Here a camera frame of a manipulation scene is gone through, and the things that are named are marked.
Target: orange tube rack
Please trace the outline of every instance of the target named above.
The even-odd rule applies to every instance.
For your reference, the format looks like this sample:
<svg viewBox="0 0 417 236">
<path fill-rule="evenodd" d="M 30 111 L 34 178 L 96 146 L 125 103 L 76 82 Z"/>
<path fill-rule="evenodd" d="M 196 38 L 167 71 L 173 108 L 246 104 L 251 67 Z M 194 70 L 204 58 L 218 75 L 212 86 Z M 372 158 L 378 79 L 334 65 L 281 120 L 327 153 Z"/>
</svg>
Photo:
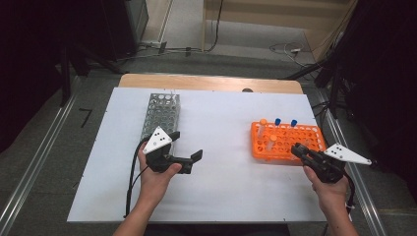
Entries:
<svg viewBox="0 0 417 236">
<path fill-rule="evenodd" d="M 291 146 L 300 143 L 315 151 L 326 150 L 325 139 L 317 126 L 253 122 L 251 126 L 252 156 L 257 159 L 284 160 L 301 164 L 291 153 Z"/>
</svg>

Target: wrist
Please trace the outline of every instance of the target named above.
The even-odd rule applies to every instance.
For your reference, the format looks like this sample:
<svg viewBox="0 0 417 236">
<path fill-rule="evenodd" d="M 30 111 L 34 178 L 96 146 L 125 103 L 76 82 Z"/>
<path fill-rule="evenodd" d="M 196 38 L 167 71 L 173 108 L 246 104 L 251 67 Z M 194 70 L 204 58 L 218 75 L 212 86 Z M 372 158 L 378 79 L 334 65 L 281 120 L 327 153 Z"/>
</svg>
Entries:
<svg viewBox="0 0 417 236">
<path fill-rule="evenodd" d="M 138 201 L 135 204 L 135 209 L 140 209 L 146 213 L 152 214 L 153 210 L 157 207 L 158 203 L 156 201 L 149 200 L 148 198 L 139 197 Z"/>
<path fill-rule="evenodd" d="M 348 217 L 345 205 L 330 206 L 323 210 L 326 218 Z"/>
<path fill-rule="evenodd" d="M 328 196 L 320 199 L 320 208 L 324 214 L 334 214 L 335 212 L 346 212 L 344 197 Z"/>
</svg>

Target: gray floor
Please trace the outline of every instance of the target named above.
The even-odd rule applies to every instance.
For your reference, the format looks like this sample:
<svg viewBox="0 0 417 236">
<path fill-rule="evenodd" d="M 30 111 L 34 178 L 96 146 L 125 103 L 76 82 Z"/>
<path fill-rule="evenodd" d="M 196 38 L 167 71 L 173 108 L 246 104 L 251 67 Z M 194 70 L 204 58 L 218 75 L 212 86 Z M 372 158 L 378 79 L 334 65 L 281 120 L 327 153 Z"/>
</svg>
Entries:
<svg viewBox="0 0 417 236">
<path fill-rule="evenodd" d="M 167 43 L 167 48 L 186 46 L 201 48 L 203 3 L 203 0 L 172 0 L 162 38 L 162 41 Z M 152 14 L 159 14 L 153 11 L 155 10 L 149 13 L 151 22 L 153 22 Z M 211 48 L 214 43 L 215 28 L 216 21 L 206 21 L 205 49 Z M 157 37 L 152 40 L 147 34 L 146 36 L 147 42 L 158 42 Z M 297 62 L 300 64 L 315 62 L 302 29 L 220 22 L 217 45 L 210 54 L 293 62 L 285 51 L 294 56 L 290 50 L 295 48 L 301 48 L 295 57 Z"/>
<path fill-rule="evenodd" d="M 216 75 L 243 78 L 282 78 L 299 70 L 294 63 L 248 59 L 239 57 L 196 54 L 185 57 L 171 54 L 160 57 L 131 59 L 120 63 L 121 68 L 131 73 L 173 73 L 188 75 Z M 70 224 L 66 222 L 72 200 L 77 191 L 89 158 L 89 152 L 98 131 L 107 101 L 120 75 L 106 69 L 94 68 L 76 93 L 76 99 L 61 132 L 59 133 L 30 194 L 16 218 L 9 235 L 110 235 L 117 224 Z M 298 80 L 303 91 L 316 104 L 317 89 L 312 81 Z M 18 184 L 30 159 L 35 154 L 48 126 L 55 117 L 60 103 L 60 91 L 52 96 L 25 127 L 15 143 L 1 153 L 0 203 Z M 92 114 L 81 128 L 86 113 L 80 108 L 92 109 Z M 359 128 L 345 119 L 343 110 L 339 122 L 349 147 L 365 156 L 370 156 Z M 329 129 L 324 126 L 327 137 Z M 371 192 L 387 230 L 387 235 L 413 235 L 417 216 L 416 204 L 410 197 L 405 183 L 392 173 L 383 173 L 368 167 L 361 168 L 362 175 Z M 355 226 L 361 235 L 371 235 L 359 206 L 352 212 Z M 291 223 L 291 235 L 320 235 L 324 224 Z"/>
</svg>

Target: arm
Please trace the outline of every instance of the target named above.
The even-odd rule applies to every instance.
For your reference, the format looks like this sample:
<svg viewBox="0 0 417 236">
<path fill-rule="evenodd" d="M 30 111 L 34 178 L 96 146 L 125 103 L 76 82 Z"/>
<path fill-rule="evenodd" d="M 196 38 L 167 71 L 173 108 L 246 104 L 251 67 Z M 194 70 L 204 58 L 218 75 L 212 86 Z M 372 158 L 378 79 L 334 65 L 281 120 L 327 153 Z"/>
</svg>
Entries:
<svg viewBox="0 0 417 236">
<path fill-rule="evenodd" d="M 138 154 L 141 171 L 147 167 L 143 153 L 146 144 L 144 143 L 140 147 Z M 153 210 L 165 195 L 169 181 L 180 170 L 181 164 L 175 163 L 169 166 L 163 173 L 155 173 L 151 170 L 144 171 L 141 175 L 141 191 L 138 201 L 126 219 L 116 229 L 113 236 L 143 235 Z"/>
<path fill-rule="evenodd" d="M 304 166 L 307 178 L 313 183 L 313 190 L 319 196 L 320 209 L 328 220 L 331 235 L 358 235 L 347 214 L 345 201 L 348 181 L 343 177 L 335 184 L 325 184 L 320 181 L 314 170 Z"/>
</svg>

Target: white tabletop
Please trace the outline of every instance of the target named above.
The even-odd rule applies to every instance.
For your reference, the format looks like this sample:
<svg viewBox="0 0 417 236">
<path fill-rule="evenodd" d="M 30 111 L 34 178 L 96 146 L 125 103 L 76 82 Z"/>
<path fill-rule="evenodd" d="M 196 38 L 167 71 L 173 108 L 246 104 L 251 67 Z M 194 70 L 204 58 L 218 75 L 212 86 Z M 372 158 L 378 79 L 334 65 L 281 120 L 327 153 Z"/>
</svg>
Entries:
<svg viewBox="0 0 417 236">
<path fill-rule="evenodd" d="M 300 166 L 251 156 L 253 121 L 296 119 L 316 125 L 304 94 L 115 88 L 80 182 L 69 222 L 119 222 L 125 214 L 133 154 L 153 92 L 180 94 L 175 156 L 202 149 L 190 175 L 176 175 L 150 222 L 325 221 Z M 139 163 L 135 175 L 139 173 Z M 140 181 L 131 206 L 139 195 Z"/>
</svg>

